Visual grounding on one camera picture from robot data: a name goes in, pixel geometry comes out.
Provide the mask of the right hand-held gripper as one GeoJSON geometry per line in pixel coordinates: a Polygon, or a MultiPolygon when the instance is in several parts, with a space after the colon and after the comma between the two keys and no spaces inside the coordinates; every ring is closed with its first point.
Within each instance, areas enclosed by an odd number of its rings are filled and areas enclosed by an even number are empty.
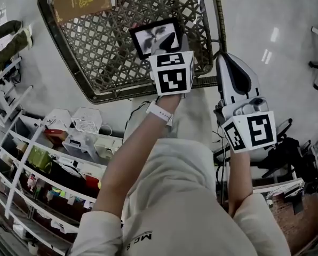
{"type": "Polygon", "coordinates": [[[261,93],[257,74],[240,58],[221,52],[216,58],[220,101],[214,114],[235,153],[277,142],[273,111],[261,93]]]}

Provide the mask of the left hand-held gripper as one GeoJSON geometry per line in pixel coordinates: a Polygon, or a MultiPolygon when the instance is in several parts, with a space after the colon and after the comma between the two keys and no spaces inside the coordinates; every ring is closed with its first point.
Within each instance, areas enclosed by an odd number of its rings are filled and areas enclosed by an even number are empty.
{"type": "Polygon", "coordinates": [[[173,33],[160,38],[152,47],[150,77],[159,96],[185,94],[191,91],[194,69],[194,52],[190,50],[187,35],[181,38],[176,52],[165,50],[173,42],[173,33]]]}

